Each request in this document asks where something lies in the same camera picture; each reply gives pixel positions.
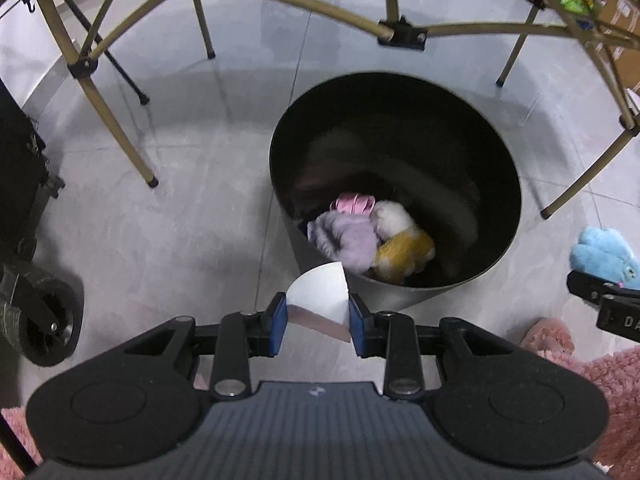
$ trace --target black wheel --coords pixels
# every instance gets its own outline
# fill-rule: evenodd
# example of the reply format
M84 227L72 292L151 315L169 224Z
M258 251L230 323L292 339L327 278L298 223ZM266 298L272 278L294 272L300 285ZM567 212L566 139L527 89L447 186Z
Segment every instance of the black wheel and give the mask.
M69 357L78 344L82 325L82 303L71 287L31 264L13 265L40 291L58 320L55 335L42 332L19 305L0 300L0 334L14 349L38 366L54 366Z

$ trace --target pink fuzzy slipper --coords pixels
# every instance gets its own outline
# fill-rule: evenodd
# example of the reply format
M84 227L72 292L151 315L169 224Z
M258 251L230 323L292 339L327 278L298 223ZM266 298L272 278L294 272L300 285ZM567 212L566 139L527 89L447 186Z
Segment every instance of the pink fuzzy slipper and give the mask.
M573 355L575 351L569 327L559 319L548 317L529 329L520 346L532 352L551 351Z

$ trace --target blue plush toy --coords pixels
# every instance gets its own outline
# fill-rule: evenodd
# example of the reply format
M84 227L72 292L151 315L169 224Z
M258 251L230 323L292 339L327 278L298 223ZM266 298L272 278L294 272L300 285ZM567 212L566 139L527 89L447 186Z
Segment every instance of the blue plush toy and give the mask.
M569 263L573 270L640 290L640 262L615 229L584 229L571 251Z

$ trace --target trash can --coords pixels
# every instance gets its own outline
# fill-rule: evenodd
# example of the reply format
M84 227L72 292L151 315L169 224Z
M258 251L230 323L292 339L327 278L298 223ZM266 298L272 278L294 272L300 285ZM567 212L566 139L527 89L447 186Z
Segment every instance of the trash can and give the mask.
M355 73L300 96L274 131L270 172L301 272L329 261L306 225L341 192L400 202L431 235L434 261L403 286L346 273L372 311L401 310L487 272L520 222L520 180L500 135L461 98L412 76Z

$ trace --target pink ribbon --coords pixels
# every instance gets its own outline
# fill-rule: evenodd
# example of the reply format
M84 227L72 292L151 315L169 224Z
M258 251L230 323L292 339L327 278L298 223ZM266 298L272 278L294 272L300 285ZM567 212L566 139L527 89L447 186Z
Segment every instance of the pink ribbon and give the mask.
M331 203L331 211L353 215L370 215L376 199L360 193L342 193Z

